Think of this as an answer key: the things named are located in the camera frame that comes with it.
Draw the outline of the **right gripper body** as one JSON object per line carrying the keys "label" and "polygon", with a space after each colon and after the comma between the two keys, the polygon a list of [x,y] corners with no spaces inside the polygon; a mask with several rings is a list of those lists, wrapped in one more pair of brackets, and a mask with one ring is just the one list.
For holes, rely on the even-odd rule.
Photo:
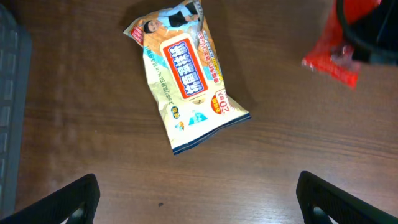
{"label": "right gripper body", "polygon": [[352,60],[377,65],[397,65],[397,0],[376,1],[376,7],[349,23],[366,1],[355,1],[345,13],[345,1],[336,1],[336,15],[344,39],[353,46]]}

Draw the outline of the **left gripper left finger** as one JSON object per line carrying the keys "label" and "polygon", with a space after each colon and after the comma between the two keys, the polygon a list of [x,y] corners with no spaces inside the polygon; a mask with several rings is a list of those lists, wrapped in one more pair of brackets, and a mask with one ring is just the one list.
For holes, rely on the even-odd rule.
{"label": "left gripper left finger", "polygon": [[100,200],[94,174],[87,174],[45,198],[1,220],[1,223],[93,224]]}

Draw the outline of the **yellow snack bag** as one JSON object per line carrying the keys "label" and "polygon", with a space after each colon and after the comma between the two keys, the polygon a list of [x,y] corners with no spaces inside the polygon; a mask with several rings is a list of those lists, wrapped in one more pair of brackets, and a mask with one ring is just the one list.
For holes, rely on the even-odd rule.
{"label": "yellow snack bag", "polygon": [[147,84],[173,154],[251,119],[227,94],[200,0],[184,0],[139,17],[123,33],[143,48]]}

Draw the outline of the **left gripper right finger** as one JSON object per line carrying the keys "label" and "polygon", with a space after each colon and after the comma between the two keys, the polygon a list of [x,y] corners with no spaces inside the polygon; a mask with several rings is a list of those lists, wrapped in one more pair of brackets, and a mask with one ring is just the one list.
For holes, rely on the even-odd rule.
{"label": "left gripper right finger", "polygon": [[305,224],[397,224],[397,218],[308,171],[300,173],[296,196]]}

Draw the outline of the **grey plastic mesh basket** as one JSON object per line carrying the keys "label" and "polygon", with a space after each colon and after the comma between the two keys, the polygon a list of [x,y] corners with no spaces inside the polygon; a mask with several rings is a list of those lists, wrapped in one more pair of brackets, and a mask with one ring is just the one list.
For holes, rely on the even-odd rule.
{"label": "grey plastic mesh basket", "polygon": [[32,39],[10,9],[1,5],[1,218],[16,206],[24,108]]}

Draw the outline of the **red snack bag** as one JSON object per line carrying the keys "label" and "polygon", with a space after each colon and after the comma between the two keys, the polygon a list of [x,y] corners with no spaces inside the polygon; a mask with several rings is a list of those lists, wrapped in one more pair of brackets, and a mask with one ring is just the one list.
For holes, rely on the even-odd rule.
{"label": "red snack bag", "polygon": [[[379,0],[343,1],[343,15],[351,25],[380,5]],[[330,9],[322,35],[314,48],[306,54],[302,64],[320,73],[329,74],[340,83],[354,89],[361,63],[351,59],[354,45],[345,40],[338,20],[337,2]]]}

